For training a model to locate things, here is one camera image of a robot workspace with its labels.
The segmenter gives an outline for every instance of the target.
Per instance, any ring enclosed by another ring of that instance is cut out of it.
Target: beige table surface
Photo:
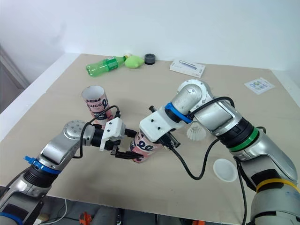
[[[160,107],[176,94],[178,86],[191,76],[169,70],[170,62],[157,61],[138,69],[118,68],[93,78],[87,75],[88,63],[104,56],[79,56],[48,91],[27,111],[0,143],[0,183],[6,185],[28,166],[25,155],[35,157],[69,121],[90,120],[90,113],[81,98],[82,90],[100,85],[106,90],[109,103],[118,105],[128,128],[138,129],[141,119],[150,114],[148,107]],[[263,77],[276,87],[256,95],[244,86]],[[207,65],[202,79],[216,96],[234,99],[236,109],[255,126],[265,126],[268,135],[294,161],[298,171],[300,109],[270,70]],[[214,137],[201,142],[186,137],[188,126],[174,132],[181,142],[178,151],[194,174],[199,174],[203,157]],[[130,139],[122,141],[127,148]],[[131,210],[165,214],[213,222],[240,224],[243,202],[238,180],[220,181],[212,170],[214,161],[227,158],[229,151],[218,143],[212,149],[204,178],[192,180],[170,151],[159,150],[148,161],[135,164],[84,148],[82,159],[73,159],[57,180],[49,195],[83,202],[98,203]],[[250,211],[254,192],[246,189]]]

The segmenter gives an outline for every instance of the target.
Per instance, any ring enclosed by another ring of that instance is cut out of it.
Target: blue ring
[[[6,213],[6,212],[0,212],[0,216],[10,218],[10,219],[14,220],[18,225],[23,225],[23,221],[19,217],[15,216],[13,214]]]
[[[40,168],[41,170],[44,170],[48,173],[52,173],[52,174],[60,174],[61,171],[60,170],[54,170],[54,169],[51,169],[43,164],[41,164],[40,162],[37,161],[36,158],[30,158],[28,156],[25,156],[24,159],[29,163],[29,164],[32,164],[34,166],[37,166],[38,168]]]
[[[52,173],[52,174],[60,174],[61,173],[60,170],[51,169],[51,168],[49,168],[49,167],[41,164],[40,162],[38,162],[36,160],[32,164],[35,165],[35,166],[37,166],[38,168],[40,168],[40,169],[48,172],[48,173]]]
[[[189,117],[181,114],[171,102],[169,102],[166,106],[165,109],[170,109],[176,116],[178,116],[180,119],[185,121],[186,123],[191,123],[193,120],[191,120]]]

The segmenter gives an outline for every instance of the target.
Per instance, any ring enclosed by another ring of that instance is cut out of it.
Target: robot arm
[[[140,122],[140,129],[152,142],[160,141],[194,116],[240,161],[247,186],[257,192],[251,208],[252,224],[300,224],[297,172],[290,158],[227,101],[214,99],[205,82],[185,81],[165,108]]]
[[[134,152],[119,152],[118,145],[124,136],[134,137],[136,132],[125,129],[120,118],[109,122],[110,126],[118,124],[122,129],[113,135],[97,124],[87,125],[83,133],[84,146],[97,146],[112,150],[111,155],[117,158],[133,159],[141,155]],[[36,158],[25,157],[31,166],[10,185],[10,190],[0,199],[1,225],[31,225],[43,207],[43,198],[50,190],[52,183],[75,157],[80,146],[80,136],[85,122],[73,120],[67,123],[62,132],[53,138]]]

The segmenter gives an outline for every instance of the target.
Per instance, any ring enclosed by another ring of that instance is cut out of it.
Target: white cable
[[[41,225],[45,225],[45,224],[54,224],[54,223],[56,223],[56,222],[62,220],[62,219],[66,216],[67,210],[68,210],[68,207],[67,207],[67,199],[65,199],[65,206],[66,206],[66,210],[65,210],[64,215],[63,215],[61,218],[59,218],[58,220],[55,220],[55,221],[53,221],[53,222],[49,222],[49,223],[41,223]]]

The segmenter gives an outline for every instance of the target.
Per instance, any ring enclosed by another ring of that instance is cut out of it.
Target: green toy
[[[125,66],[127,68],[138,68],[144,63],[144,60],[142,60],[140,57],[131,55],[129,56],[125,61]]]

